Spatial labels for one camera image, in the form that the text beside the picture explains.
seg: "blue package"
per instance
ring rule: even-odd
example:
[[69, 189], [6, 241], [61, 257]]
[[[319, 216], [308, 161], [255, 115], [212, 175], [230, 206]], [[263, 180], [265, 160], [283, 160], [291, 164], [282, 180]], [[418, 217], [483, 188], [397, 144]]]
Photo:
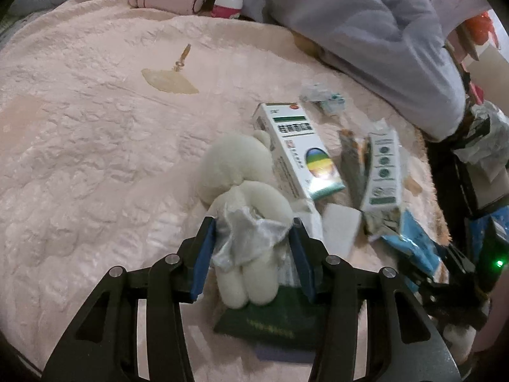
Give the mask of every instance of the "blue package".
[[493, 217], [493, 219], [504, 228], [506, 234], [509, 234], [509, 206], [499, 208], [491, 214], [472, 220], [469, 223], [469, 229], [474, 264], [479, 260], [479, 254], [483, 248], [485, 230], [490, 217]]
[[406, 210], [403, 213], [403, 227], [399, 236], [382, 236], [387, 244], [405, 254], [409, 260], [429, 276], [435, 274], [440, 257], [437, 255], [435, 243], [424, 232], [412, 214]]

